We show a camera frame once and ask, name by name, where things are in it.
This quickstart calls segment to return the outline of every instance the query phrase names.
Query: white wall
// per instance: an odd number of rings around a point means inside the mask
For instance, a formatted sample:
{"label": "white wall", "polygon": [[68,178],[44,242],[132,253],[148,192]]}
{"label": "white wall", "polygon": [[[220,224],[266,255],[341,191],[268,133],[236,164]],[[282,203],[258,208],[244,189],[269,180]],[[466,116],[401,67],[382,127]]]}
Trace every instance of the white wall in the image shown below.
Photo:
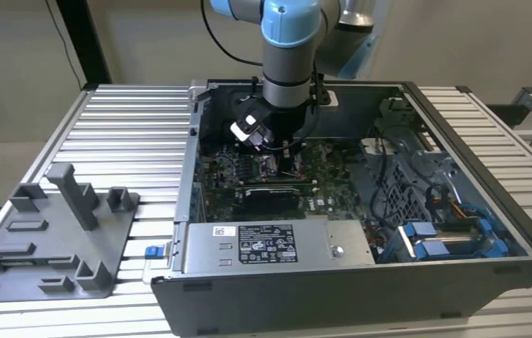
{"label": "white wall", "polygon": [[47,139],[77,93],[43,0],[0,0],[0,142]]}
{"label": "white wall", "polygon": [[[209,39],[197,0],[92,0],[89,9],[113,80],[187,85],[192,79],[248,78],[261,70],[231,60]],[[205,6],[212,30],[229,52],[261,60],[260,28]]]}
{"label": "white wall", "polygon": [[532,87],[532,0],[393,0],[372,77],[466,85],[489,103]]}
{"label": "white wall", "polygon": [[[532,0],[389,1],[370,78],[468,85],[493,103],[532,86]],[[89,0],[89,7],[116,82],[185,85],[261,73],[217,50],[196,0]],[[258,61],[258,27],[208,16],[231,52]],[[0,141],[45,139],[76,92],[43,0],[0,0]]]}

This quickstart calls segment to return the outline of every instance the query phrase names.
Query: slotted aluminum surface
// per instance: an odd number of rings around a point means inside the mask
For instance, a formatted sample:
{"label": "slotted aluminum surface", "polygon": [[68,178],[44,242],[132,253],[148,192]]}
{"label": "slotted aluminum surface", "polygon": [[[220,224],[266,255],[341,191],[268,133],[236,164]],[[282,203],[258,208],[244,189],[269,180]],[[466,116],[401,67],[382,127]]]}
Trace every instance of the slotted aluminum surface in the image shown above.
{"label": "slotted aluminum surface", "polygon": [[[530,150],[473,96],[454,88],[422,89],[532,217]],[[172,235],[188,104],[185,87],[101,86],[84,98],[84,109],[72,113],[47,162],[73,162],[79,181],[99,189],[125,185],[140,193],[125,260],[113,295],[105,299],[0,303],[1,338],[173,337],[151,289],[141,282],[141,257],[147,246],[163,244]],[[41,179],[48,163],[39,166],[36,174],[29,172],[32,180],[51,188]],[[532,337],[532,289],[506,292],[472,318],[268,332],[252,337],[340,335]]]}

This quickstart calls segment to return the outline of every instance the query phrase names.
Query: motherboard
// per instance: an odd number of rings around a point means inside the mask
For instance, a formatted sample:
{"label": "motherboard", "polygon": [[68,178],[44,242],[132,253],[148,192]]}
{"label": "motherboard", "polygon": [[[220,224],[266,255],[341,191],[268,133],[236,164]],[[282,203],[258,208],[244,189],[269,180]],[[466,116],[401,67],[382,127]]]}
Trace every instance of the motherboard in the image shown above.
{"label": "motherboard", "polygon": [[365,205],[349,170],[358,155],[356,141],[313,140],[281,171],[277,162],[284,159],[273,154],[240,154],[232,145],[204,152],[207,222],[364,220]]}

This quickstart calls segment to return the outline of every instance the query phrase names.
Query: gray holder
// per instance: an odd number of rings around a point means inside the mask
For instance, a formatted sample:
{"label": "gray holder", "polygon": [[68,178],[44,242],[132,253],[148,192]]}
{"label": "gray holder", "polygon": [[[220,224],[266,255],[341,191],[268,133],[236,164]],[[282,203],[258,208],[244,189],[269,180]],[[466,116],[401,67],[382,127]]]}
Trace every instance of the gray holder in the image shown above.
{"label": "gray holder", "polygon": [[69,163],[47,179],[59,189],[20,184],[0,224],[0,301],[104,298],[113,290],[139,195],[97,194]]}

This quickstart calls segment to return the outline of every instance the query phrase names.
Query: blue latch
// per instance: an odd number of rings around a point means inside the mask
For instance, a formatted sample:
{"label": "blue latch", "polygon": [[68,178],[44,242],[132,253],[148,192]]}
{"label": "blue latch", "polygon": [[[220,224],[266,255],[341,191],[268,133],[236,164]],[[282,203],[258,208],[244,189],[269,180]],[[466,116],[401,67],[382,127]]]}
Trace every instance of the blue latch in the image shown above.
{"label": "blue latch", "polygon": [[404,225],[404,231],[408,237],[434,237],[437,230],[430,222],[408,222]]}
{"label": "blue latch", "polygon": [[442,241],[420,242],[414,245],[414,254],[418,260],[436,258],[446,258],[449,255],[448,248]]}
{"label": "blue latch", "polygon": [[153,245],[145,248],[145,259],[163,259],[165,245]]}

